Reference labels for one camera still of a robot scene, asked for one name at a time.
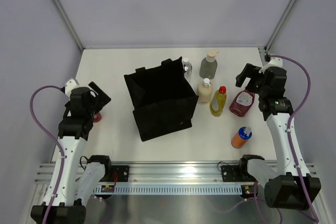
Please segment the orange blue-pump bottle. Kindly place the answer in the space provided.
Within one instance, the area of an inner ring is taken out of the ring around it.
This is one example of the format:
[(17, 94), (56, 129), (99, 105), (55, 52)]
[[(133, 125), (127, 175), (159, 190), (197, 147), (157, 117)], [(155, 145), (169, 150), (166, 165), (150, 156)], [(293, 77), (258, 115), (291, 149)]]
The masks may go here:
[(241, 127), (231, 140), (231, 145), (234, 148), (241, 148), (252, 137), (251, 127)]

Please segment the dark red Fairy bottle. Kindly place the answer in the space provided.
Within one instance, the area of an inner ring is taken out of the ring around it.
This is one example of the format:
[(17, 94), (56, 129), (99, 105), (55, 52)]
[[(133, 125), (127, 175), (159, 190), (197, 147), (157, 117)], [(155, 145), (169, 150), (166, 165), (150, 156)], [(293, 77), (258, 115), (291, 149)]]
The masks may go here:
[(234, 100), (232, 101), (231, 105), (229, 106), (229, 110), (231, 113), (238, 117), (244, 117), (249, 109), (254, 104), (255, 94), (248, 91), (243, 90), (239, 92)]

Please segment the yellow red-cap detergent bottle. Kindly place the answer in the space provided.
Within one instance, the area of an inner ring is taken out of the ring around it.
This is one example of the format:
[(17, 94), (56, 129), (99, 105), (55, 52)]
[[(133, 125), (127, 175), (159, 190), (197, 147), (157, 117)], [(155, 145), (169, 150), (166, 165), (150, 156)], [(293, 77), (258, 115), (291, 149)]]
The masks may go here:
[(219, 89), (215, 91), (212, 101), (209, 104), (210, 112), (215, 117), (221, 116), (223, 112), (227, 99), (226, 91), (225, 86), (220, 86)]

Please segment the small red-cap bottle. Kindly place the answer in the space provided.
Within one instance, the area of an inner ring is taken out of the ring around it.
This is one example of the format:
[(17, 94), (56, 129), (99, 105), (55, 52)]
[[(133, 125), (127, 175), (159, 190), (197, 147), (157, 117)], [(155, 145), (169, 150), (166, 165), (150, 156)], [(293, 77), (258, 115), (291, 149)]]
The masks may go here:
[(95, 116), (94, 116), (94, 119), (93, 119), (93, 122), (94, 123), (98, 123), (99, 121), (101, 121), (102, 119), (102, 115), (100, 112), (98, 112)]

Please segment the grey-green pump bottle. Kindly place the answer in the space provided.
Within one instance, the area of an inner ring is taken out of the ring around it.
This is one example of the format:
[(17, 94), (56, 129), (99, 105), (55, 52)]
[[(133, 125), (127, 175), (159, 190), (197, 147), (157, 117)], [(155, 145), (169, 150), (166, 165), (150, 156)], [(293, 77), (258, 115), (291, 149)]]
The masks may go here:
[(209, 50), (207, 56), (202, 60), (199, 69), (199, 76), (201, 78), (208, 78), (210, 80), (214, 79), (217, 70), (217, 60), (216, 56), (219, 50)]

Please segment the clear silver-cap bottle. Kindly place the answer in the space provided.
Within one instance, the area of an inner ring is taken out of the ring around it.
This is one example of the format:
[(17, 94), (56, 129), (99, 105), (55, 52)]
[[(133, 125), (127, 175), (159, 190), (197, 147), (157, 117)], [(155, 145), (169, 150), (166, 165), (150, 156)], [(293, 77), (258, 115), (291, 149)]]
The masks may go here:
[(187, 57), (182, 58), (182, 64), (184, 69), (184, 78), (190, 82), (192, 77), (192, 65)]

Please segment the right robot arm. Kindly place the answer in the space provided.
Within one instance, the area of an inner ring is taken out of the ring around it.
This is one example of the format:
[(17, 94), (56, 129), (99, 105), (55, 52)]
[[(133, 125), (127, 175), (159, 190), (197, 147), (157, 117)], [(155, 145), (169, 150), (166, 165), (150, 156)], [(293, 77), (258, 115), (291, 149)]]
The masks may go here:
[(245, 79), (246, 89), (259, 96), (262, 112), (274, 143), (277, 170), (269, 167), (258, 155), (243, 155), (239, 160), (238, 176), (254, 178), (264, 188), (265, 201), (270, 208), (308, 210), (321, 190), (320, 180), (312, 177), (300, 151), (293, 121), (294, 111), (285, 98), (287, 72), (278, 66), (261, 67), (246, 64), (236, 77), (236, 86)]

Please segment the beige pump bottle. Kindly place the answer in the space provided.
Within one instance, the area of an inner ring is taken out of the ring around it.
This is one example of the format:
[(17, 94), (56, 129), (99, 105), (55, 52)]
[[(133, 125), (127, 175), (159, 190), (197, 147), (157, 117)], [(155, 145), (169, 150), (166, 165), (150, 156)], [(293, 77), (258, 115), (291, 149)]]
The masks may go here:
[(198, 104), (205, 105), (211, 100), (213, 86), (209, 78), (204, 78), (202, 82), (197, 85)]

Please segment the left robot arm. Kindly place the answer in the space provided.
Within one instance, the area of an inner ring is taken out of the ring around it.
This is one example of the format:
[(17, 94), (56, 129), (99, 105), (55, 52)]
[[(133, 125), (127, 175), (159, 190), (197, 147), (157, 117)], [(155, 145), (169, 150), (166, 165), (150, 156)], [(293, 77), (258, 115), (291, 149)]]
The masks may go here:
[(76, 79), (68, 80), (59, 91), (69, 98), (58, 136), (52, 137), (59, 155), (43, 202), (32, 207), (30, 216), (35, 223), (84, 223), (93, 190), (99, 181), (108, 181), (113, 174), (109, 156), (92, 155), (84, 173), (77, 176), (94, 116), (111, 99), (94, 82), (84, 87)]

